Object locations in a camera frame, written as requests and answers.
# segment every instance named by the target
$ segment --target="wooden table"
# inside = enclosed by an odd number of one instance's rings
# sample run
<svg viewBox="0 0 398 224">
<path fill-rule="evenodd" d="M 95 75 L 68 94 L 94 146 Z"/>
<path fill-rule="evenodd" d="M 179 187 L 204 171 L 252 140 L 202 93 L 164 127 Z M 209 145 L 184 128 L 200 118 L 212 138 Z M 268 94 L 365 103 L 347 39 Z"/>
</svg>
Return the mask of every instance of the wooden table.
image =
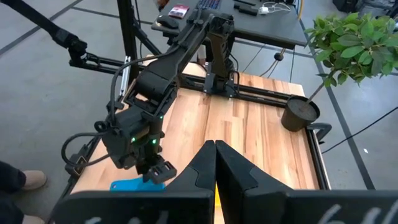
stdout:
<svg viewBox="0 0 398 224">
<path fill-rule="evenodd" d="M 206 75 L 204 69 L 194 63 L 189 63 L 184 73 L 201 77 Z M 301 85 L 253 75 L 241 74 L 241 84 L 303 95 Z M 305 131 L 293 133 L 283 128 L 280 123 L 283 110 L 275 106 L 210 96 L 181 88 L 164 118 L 162 156 L 173 164 L 179 174 L 205 140 L 220 139 L 289 187 L 318 189 Z M 106 153 L 106 148 L 100 141 L 90 160 Z M 72 193 L 82 190 L 109 190 L 115 180 L 136 177 L 135 168 L 117 169 L 111 159 L 106 159 L 87 167 Z M 215 220 L 223 223 L 220 208 L 216 208 Z"/>
</svg>

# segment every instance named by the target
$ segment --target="desk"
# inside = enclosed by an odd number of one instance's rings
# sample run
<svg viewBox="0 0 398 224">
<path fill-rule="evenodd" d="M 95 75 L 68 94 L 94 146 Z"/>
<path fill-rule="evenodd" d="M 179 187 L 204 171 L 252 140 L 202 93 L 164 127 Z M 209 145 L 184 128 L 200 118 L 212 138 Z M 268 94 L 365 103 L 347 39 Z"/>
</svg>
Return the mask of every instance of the desk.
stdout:
<svg viewBox="0 0 398 224">
<path fill-rule="evenodd" d="M 194 63 L 189 63 L 183 72 L 201 77 L 206 75 Z M 241 84 L 303 95 L 300 85 L 253 75 L 241 74 Z M 292 133 L 284 129 L 280 123 L 282 113 L 283 109 L 273 106 L 229 100 L 181 88 L 164 118 L 162 156 L 175 166 L 179 174 L 206 139 L 222 139 L 289 187 L 319 189 L 307 134 L 305 130 Z M 104 144 L 99 141 L 90 160 L 106 153 Z M 72 191 L 67 192 L 109 190 L 115 180 L 136 177 L 135 168 L 117 169 L 108 158 L 87 167 L 72 186 Z M 215 223 L 223 223 L 221 208 L 217 207 L 215 211 Z"/>
<path fill-rule="evenodd" d="M 264 2 L 260 2 L 259 0 L 245 1 L 255 3 L 255 7 L 257 8 L 259 8 Z M 197 2 L 197 0 L 170 0 L 159 15 L 167 16 L 176 4 L 184 4 L 188 6 L 190 9 L 185 17 L 183 19 L 176 19 L 179 21 L 179 30 L 182 30 L 187 23 L 187 18 L 190 17 L 193 9 L 196 7 Z M 284 47 L 287 49 L 293 49 L 296 45 L 305 46 L 307 43 L 303 29 L 300 25 L 300 20 L 297 19 L 297 13 L 293 6 L 290 6 L 290 12 L 280 11 L 268 15 L 257 16 L 240 13 L 237 9 L 234 9 L 233 6 L 233 0 L 221 0 L 219 10 L 223 13 L 234 16 L 235 37 Z M 152 29 L 162 31 L 167 37 L 179 34 L 177 29 L 162 27 L 156 22 L 152 24 Z"/>
</svg>

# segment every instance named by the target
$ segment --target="black plant pot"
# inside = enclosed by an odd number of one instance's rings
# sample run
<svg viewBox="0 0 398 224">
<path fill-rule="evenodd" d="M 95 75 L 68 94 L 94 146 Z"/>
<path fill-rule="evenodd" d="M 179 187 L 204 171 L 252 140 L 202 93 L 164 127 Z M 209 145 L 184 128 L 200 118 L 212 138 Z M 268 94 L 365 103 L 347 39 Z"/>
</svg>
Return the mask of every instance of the black plant pot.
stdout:
<svg viewBox="0 0 398 224">
<path fill-rule="evenodd" d="M 320 116 L 318 106 L 314 102 L 307 103 L 308 98 L 292 96 L 286 102 L 282 125 L 289 131 L 300 131 Z"/>
</svg>

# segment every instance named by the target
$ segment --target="keyboard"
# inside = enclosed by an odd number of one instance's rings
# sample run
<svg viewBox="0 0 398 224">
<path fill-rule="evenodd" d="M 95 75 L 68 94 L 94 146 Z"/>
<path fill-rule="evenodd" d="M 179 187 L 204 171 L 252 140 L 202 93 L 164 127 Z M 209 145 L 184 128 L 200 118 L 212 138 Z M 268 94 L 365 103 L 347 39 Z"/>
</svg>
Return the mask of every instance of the keyboard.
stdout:
<svg viewBox="0 0 398 224">
<path fill-rule="evenodd" d="M 221 0 L 200 0 L 199 6 L 202 9 L 218 9 Z"/>
</svg>

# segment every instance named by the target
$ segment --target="gray floor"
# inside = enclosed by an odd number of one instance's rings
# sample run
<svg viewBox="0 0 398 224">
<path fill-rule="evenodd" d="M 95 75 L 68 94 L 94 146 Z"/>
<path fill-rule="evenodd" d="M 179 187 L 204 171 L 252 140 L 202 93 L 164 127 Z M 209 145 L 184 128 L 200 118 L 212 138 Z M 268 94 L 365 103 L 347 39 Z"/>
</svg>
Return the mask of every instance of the gray floor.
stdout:
<svg viewBox="0 0 398 224">
<path fill-rule="evenodd" d="M 88 42 L 88 51 L 123 59 L 123 42 L 116 18 L 70 9 L 76 6 L 117 15 L 116 1 L 31 0 L 29 3 Z M 143 21 L 156 18 L 157 10 L 152 1 L 139 0 L 139 10 Z M 332 12 L 344 15 L 336 10 L 331 0 L 307 0 L 303 24 L 310 27 L 318 14 Z M 93 123 L 104 118 L 111 77 L 69 67 L 67 51 L 53 43 L 43 30 L 34 32 L 35 25 L 6 6 L 0 5 L 0 15 L 0 73 L 3 75 L 3 82 L 0 82 L 0 159 L 20 169 L 41 169 L 47 173 L 46 188 L 16 195 L 16 202 L 23 211 L 47 218 L 68 179 L 60 158 L 61 145 L 72 134 L 93 131 Z M 143 29 L 161 51 L 167 49 L 166 39 L 159 32 L 146 24 Z M 233 48 L 240 71 L 249 65 L 262 46 L 244 42 L 246 44 L 239 40 Z M 278 50 L 273 46 L 264 47 L 245 72 L 254 75 L 264 72 Z M 310 49 L 297 47 L 295 52 L 292 82 L 303 85 L 305 93 L 310 95 L 321 82 L 315 74 L 325 68 L 315 63 Z M 143 55 L 148 53 L 144 48 Z M 289 81 L 292 59 L 290 50 L 271 78 Z M 322 149 L 327 150 L 395 108 L 398 105 L 396 86 L 398 78 L 389 76 L 365 80 L 360 87 L 347 83 L 323 89 L 314 99 L 322 112 L 318 121 L 332 124 L 333 130 L 324 139 Z M 334 189 L 366 189 L 372 185 L 376 189 L 398 189 L 397 123 L 398 112 L 395 111 L 324 154 Z M 85 142 L 86 139 L 79 139 L 68 150 L 70 153 L 77 151 Z M 363 161 L 363 168 L 358 168 L 358 161 Z"/>
</svg>

